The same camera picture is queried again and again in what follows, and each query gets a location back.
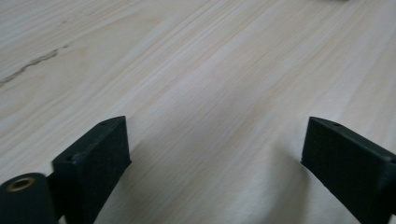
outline black object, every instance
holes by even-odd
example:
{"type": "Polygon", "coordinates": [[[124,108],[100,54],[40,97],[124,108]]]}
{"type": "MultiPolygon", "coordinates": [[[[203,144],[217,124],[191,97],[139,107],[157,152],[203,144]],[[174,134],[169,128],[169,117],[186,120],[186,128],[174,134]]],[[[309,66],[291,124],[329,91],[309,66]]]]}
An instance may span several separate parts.
{"type": "Polygon", "coordinates": [[[52,161],[54,172],[14,177],[0,188],[0,223],[92,224],[129,166],[125,117],[105,120],[52,161]]]}
{"type": "Polygon", "coordinates": [[[396,156],[348,128],[310,118],[302,164],[363,224],[396,211],[396,156]]]}

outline dark crack in wood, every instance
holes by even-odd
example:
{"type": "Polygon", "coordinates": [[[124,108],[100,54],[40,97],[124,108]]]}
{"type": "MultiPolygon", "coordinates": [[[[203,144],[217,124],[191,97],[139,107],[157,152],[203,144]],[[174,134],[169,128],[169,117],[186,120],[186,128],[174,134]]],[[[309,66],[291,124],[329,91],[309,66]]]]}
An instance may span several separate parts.
{"type": "Polygon", "coordinates": [[[30,66],[33,66],[33,65],[36,65],[38,63],[44,62],[44,61],[46,61],[46,60],[48,60],[50,58],[55,57],[56,55],[58,55],[58,50],[57,49],[51,51],[50,53],[48,53],[48,54],[46,54],[44,56],[41,56],[39,58],[36,58],[36,59],[30,61],[28,64],[26,64],[24,67],[20,68],[20,70],[18,70],[14,74],[12,74],[12,75],[10,75],[8,77],[4,77],[4,78],[0,79],[0,88],[3,87],[6,83],[8,83],[8,82],[12,81],[13,79],[15,79],[20,74],[22,74],[26,70],[26,68],[28,68],[30,66]]]}

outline wooden table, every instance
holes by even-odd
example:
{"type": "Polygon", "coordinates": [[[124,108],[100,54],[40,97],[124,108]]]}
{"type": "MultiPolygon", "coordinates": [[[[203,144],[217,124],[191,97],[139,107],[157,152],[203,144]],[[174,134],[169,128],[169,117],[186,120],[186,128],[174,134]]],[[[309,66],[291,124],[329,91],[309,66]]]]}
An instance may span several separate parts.
{"type": "Polygon", "coordinates": [[[301,164],[308,118],[396,152],[396,1],[0,3],[1,181],[127,117],[96,224],[356,223],[301,164]]]}

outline wood grain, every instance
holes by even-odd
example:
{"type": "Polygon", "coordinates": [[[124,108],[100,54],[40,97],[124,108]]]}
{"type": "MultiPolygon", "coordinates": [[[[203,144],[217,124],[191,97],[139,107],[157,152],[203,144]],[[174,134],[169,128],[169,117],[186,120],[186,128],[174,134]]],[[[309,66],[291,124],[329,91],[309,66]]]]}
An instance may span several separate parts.
{"type": "Polygon", "coordinates": [[[0,3],[1,181],[125,115],[95,223],[357,223],[300,165],[309,116],[396,152],[396,1],[0,3]]]}

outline hole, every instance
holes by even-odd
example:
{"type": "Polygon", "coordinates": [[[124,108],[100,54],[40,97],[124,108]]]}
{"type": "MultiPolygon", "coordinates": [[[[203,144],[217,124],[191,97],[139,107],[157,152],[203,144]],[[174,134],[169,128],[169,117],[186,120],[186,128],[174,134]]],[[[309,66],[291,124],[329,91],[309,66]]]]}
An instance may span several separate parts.
{"type": "Polygon", "coordinates": [[[19,180],[14,181],[7,187],[7,191],[15,192],[22,189],[29,188],[31,185],[35,183],[35,179],[32,177],[25,177],[19,180]]]}

